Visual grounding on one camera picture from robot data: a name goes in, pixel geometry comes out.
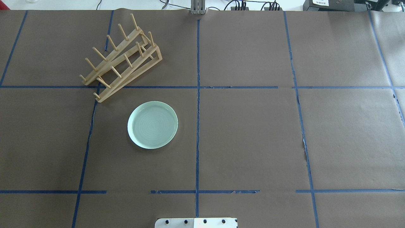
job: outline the plate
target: plate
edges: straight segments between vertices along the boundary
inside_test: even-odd
[[[160,101],[149,101],[131,113],[128,119],[128,134],[136,145],[156,149],[173,139],[178,123],[172,107]]]

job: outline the brown table surface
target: brown table surface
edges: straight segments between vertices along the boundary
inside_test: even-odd
[[[106,101],[78,75],[133,29],[163,61]],[[405,14],[0,11],[0,227],[405,226]],[[114,77],[110,72],[105,80]],[[127,133],[147,101],[166,146]]]

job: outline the black box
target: black box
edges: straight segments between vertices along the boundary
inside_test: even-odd
[[[305,0],[303,11],[354,11],[353,0],[328,0],[329,6],[314,4],[313,1],[317,2],[317,0]]]

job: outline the black device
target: black device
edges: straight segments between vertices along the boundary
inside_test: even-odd
[[[303,11],[354,11],[353,0],[305,0]]]

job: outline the black cable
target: black cable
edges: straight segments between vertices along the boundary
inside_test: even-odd
[[[217,10],[219,10],[219,11],[221,11],[220,9],[218,9],[217,7],[213,7],[213,6],[211,6],[211,7],[208,7],[208,9],[209,8],[214,8],[214,9],[217,9]]]
[[[229,4],[231,4],[232,2],[235,2],[235,9],[236,9],[236,7],[237,7],[237,4],[236,4],[236,3],[238,3],[238,8],[240,7],[240,2],[239,2],[238,0],[232,0],[232,1],[228,2],[228,4],[226,4],[224,10],[226,10],[226,8],[227,8],[227,7],[229,6]]]
[[[98,6],[101,4],[101,1],[102,1],[102,0],[100,0],[100,2],[98,3],[98,5],[97,5],[97,7],[96,7],[96,10],[98,9]]]
[[[271,2],[266,2],[266,3],[263,4],[263,6],[262,6],[262,8],[260,9],[260,11],[263,10],[264,6],[265,6],[267,3],[270,5],[269,7],[271,7]]]
[[[184,8],[184,9],[190,9],[190,8],[187,8],[187,7],[184,7],[184,6],[178,6],[178,5],[175,5],[175,4],[170,4],[170,3],[168,3],[169,2],[169,0],[167,1],[167,2],[163,2],[162,0],[159,0],[161,3],[164,3],[164,4],[168,4],[168,5],[171,5],[171,6],[177,6],[177,7],[180,7],[180,8]]]

